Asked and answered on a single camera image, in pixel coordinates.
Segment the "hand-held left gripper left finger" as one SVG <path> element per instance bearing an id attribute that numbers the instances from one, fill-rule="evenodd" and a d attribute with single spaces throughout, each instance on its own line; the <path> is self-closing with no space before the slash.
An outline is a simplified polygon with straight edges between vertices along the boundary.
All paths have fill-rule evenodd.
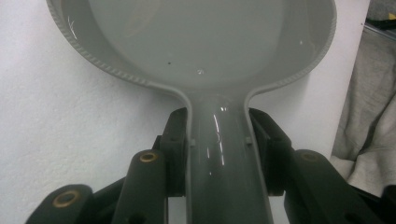
<path id="1" fill-rule="evenodd" d="M 185 107 L 173 111 L 153 145 L 164 155 L 168 197 L 185 195 L 187 116 Z"/>

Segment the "grey dustpan with orange edge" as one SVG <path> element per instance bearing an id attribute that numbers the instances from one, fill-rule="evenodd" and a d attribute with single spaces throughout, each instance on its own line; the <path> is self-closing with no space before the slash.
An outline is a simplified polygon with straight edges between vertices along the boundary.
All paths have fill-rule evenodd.
<path id="1" fill-rule="evenodd" d="M 334 0 L 46 0 L 70 45 L 188 109 L 188 224 L 273 224 L 248 116 L 323 59 Z"/>

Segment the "grey cloth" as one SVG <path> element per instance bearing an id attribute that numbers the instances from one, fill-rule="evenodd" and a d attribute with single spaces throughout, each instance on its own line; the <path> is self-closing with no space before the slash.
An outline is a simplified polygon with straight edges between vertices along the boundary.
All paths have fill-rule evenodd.
<path id="1" fill-rule="evenodd" d="M 362 33 L 331 163 L 375 196 L 396 185 L 396 41 Z"/>

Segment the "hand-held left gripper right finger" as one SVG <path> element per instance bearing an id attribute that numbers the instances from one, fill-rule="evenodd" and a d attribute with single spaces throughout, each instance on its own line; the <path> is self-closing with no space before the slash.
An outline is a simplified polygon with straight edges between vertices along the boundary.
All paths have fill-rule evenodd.
<path id="1" fill-rule="evenodd" d="M 282 196 L 286 188 L 286 163 L 289 160 L 291 141 L 267 113 L 250 108 L 249 116 L 268 194 Z"/>

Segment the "aluminium floor rail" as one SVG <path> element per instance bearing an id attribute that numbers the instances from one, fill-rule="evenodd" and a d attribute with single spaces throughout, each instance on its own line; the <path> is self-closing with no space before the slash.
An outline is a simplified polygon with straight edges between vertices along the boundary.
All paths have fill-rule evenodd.
<path id="1" fill-rule="evenodd" d="M 396 20 L 366 20 L 365 27 L 376 34 L 396 41 Z"/>

